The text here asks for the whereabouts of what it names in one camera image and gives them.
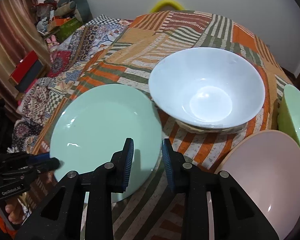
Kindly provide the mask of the person's left hand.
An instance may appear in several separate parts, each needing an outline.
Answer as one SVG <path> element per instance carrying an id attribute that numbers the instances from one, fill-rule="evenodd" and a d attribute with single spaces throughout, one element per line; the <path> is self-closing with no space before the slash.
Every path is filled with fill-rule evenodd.
<path id="1" fill-rule="evenodd" d="M 8 220 L 12 224 L 21 224 L 24 221 L 25 213 L 18 197 L 13 197 L 6 202 L 5 210 L 8 213 Z"/>

